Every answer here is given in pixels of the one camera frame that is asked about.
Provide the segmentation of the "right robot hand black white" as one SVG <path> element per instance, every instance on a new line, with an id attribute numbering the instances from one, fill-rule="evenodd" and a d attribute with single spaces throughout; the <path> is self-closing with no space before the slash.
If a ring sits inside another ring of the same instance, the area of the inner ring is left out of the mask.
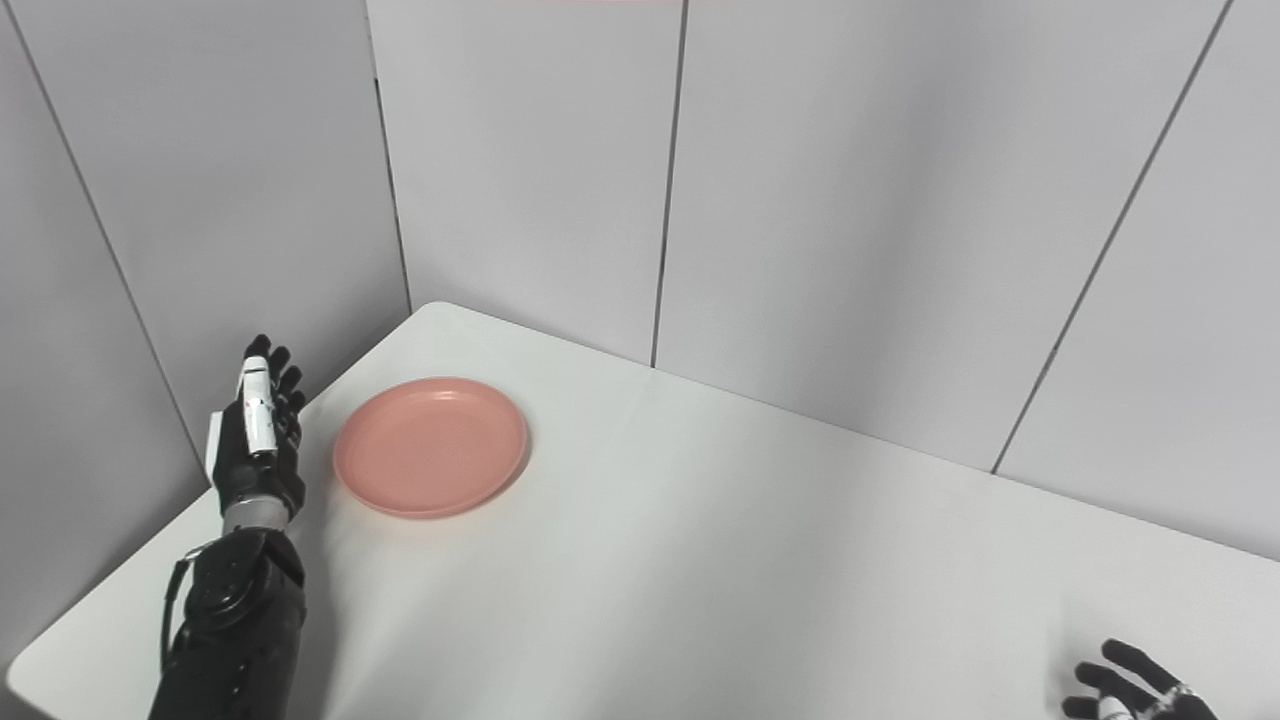
<path id="1" fill-rule="evenodd" d="M 1100 647 L 1105 664 L 1079 662 L 1076 682 L 1092 694 L 1064 698 L 1066 719 L 1216 719 L 1219 715 L 1185 682 L 1147 652 L 1117 638 Z"/>

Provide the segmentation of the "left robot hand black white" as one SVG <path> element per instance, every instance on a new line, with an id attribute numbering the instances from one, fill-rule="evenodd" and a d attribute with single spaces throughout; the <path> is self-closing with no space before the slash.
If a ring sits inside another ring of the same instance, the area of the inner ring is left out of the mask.
<path id="1" fill-rule="evenodd" d="M 300 475 L 307 400 L 291 351 L 265 334 L 244 350 L 236 398 L 211 424 L 209 479 L 225 534 L 265 528 L 284 532 L 305 506 Z"/>

